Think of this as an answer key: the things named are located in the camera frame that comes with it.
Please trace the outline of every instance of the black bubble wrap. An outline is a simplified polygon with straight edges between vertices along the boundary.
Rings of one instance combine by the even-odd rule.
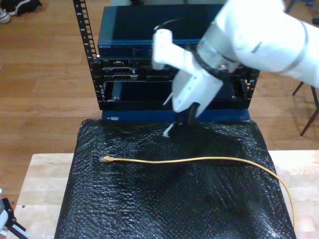
[[[254,166],[99,162],[106,155],[144,160],[231,156],[275,171],[252,121],[203,123],[165,138],[168,125],[84,121],[55,238],[296,238],[279,182]]]

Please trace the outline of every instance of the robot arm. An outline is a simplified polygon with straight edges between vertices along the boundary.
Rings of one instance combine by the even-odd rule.
[[[169,64],[180,69],[169,96],[173,110],[184,112],[196,103],[198,117],[214,99],[223,81],[207,67],[233,72],[243,63],[319,88],[319,29],[284,9],[281,0],[229,0],[196,52],[174,45],[171,31],[158,30],[153,36],[153,68]]]
[[[6,237],[8,232],[3,230],[4,227],[7,227],[7,229],[19,239],[30,238],[25,228],[16,221],[13,208],[7,198],[0,199],[0,235]]]

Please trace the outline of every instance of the port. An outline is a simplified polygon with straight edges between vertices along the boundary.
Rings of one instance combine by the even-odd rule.
[[[131,69],[129,67],[113,67],[110,72],[113,74],[129,74]]]
[[[123,62],[122,61],[114,61],[113,64],[114,65],[123,65]]]
[[[131,80],[131,76],[125,75],[125,76],[113,76],[112,79],[114,81],[129,81]]]

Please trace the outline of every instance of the chair leg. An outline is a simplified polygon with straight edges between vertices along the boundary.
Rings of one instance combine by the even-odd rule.
[[[307,129],[310,127],[310,125],[314,122],[314,120],[315,120],[315,118],[317,117],[318,114],[319,114],[319,108],[317,108],[317,110],[314,112],[313,116],[311,116],[310,120],[308,121],[306,127],[304,128],[304,130],[302,131],[300,136],[304,135],[304,133],[307,131]]]
[[[293,96],[297,93],[297,91],[301,88],[301,86],[303,86],[303,82],[301,81],[300,84],[297,86],[297,88],[295,89],[295,91],[293,92]]]

